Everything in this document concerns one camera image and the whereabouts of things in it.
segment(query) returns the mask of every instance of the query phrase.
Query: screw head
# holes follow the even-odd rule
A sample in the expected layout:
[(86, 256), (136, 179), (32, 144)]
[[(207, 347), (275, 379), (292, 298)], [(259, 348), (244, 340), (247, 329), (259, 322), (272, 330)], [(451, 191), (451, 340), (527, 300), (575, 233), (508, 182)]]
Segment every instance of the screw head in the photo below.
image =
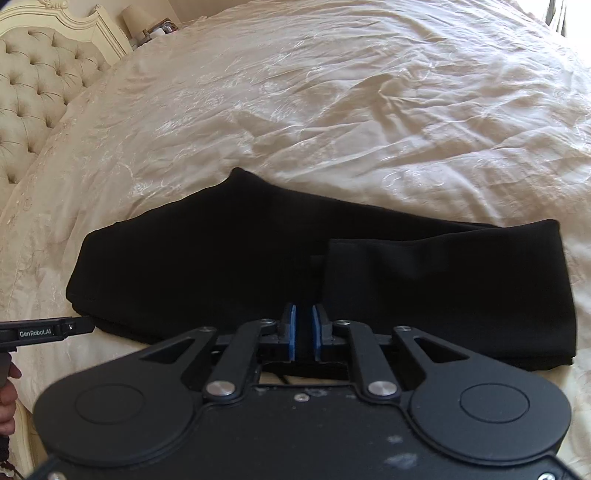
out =
[(398, 387), (392, 382), (378, 380), (371, 382), (368, 386), (369, 393), (377, 395), (378, 397), (389, 397), (398, 391)]
[(226, 380), (216, 380), (207, 384), (205, 390), (214, 397), (227, 397), (236, 391), (236, 385)]
[(307, 393), (297, 393), (294, 395), (294, 400), (299, 402), (308, 401), (310, 396)]

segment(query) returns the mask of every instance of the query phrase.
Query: black towel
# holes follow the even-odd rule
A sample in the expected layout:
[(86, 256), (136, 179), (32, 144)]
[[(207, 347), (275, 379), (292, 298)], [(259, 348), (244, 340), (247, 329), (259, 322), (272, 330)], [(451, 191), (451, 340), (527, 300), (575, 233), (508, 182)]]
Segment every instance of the black towel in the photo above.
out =
[(88, 234), (66, 291), (116, 335), (224, 333), (298, 305), (411, 325), (528, 369), (569, 364), (576, 319), (558, 223), (450, 222), (273, 186), (236, 168), (220, 185)]

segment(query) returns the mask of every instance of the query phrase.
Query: white duvet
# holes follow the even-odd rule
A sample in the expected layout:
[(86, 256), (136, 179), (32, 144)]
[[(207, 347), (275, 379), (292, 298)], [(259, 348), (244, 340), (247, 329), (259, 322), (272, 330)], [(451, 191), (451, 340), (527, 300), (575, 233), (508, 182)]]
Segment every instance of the white duvet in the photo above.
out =
[[(579, 352), (548, 376), (574, 410), (562, 458), (591, 478), (591, 76), (560, 41), (502, 0), (256, 1), (158, 38), (70, 104), (11, 196), (0, 317), (73, 314), (88, 232), (236, 166), (444, 219), (556, 218)], [(22, 348), (21, 399), (138, 347), (95, 332)]]

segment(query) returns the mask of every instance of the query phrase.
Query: cream headboard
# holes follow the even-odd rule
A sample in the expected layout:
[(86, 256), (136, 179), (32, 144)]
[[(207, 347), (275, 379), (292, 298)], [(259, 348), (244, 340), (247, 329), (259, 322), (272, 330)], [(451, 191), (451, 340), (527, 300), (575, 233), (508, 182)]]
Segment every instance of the cream headboard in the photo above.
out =
[(130, 52), (100, 5), (83, 19), (66, 0), (22, 0), (0, 11), (0, 212), (67, 104)]

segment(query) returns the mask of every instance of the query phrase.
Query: headboard button tufting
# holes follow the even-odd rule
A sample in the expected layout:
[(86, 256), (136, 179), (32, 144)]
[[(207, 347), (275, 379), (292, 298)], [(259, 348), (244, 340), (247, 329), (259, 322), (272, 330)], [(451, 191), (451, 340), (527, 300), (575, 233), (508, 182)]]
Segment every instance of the headboard button tufting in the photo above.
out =
[[(97, 62), (84, 60), (89, 56)], [(14, 113), (0, 124), (1, 173), (8, 183), (21, 180), (15, 172), (25, 172), (35, 160), (64, 106), (108, 68), (92, 43), (50, 28), (18, 27), (0, 36), (0, 107)]]

